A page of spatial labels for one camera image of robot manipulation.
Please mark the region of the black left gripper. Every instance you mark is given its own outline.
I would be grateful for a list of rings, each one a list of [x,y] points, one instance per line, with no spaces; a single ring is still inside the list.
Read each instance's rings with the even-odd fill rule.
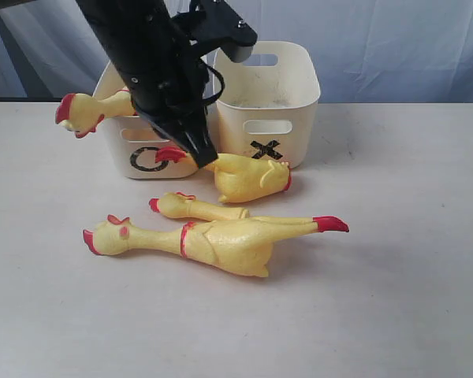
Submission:
[[[164,65],[132,59],[132,105],[164,139],[189,153],[199,169],[218,158],[210,140],[203,97],[208,66],[200,58]]]

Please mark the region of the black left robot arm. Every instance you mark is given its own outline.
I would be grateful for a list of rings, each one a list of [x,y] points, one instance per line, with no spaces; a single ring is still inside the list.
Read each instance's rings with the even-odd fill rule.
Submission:
[[[130,90],[138,115],[190,154],[197,167],[215,161],[207,126],[213,99],[204,95],[209,67],[165,3],[85,0],[77,5]]]

